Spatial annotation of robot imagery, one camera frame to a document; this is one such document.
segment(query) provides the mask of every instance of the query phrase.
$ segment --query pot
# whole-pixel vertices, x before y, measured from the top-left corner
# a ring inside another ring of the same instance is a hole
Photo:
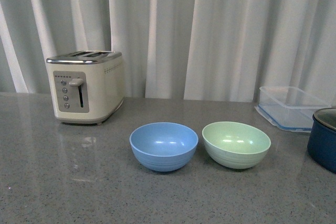
[[[313,121],[308,153],[318,164],[336,173],[336,108],[315,111]]]

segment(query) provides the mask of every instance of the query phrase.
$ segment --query toaster lever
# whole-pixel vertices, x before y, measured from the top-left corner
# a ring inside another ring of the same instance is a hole
[[[72,79],[69,82],[69,85],[72,87],[79,87],[84,83],[83,79],[77,78],[77,79]]]

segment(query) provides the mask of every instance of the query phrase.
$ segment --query blue bowl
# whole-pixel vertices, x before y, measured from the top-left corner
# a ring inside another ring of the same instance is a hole
[[[170,172],[191,160],[198,136],[181,124],[150,123],[133,131],[130,143],[140,164],[157,172]]]

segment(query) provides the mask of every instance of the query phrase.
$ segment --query toaster control panel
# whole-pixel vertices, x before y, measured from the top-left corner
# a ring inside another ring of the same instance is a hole
[[[89,112],[88,89],[84,72],[54,71],[54,82],[60,111]]]

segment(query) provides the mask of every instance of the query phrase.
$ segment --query green bowl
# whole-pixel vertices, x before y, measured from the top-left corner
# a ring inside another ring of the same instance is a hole
[[[271,146],[271,140],[263,131],[237,122],[211,123],[203,128],[202,136],[210,157],[233,169],[255,166]]]

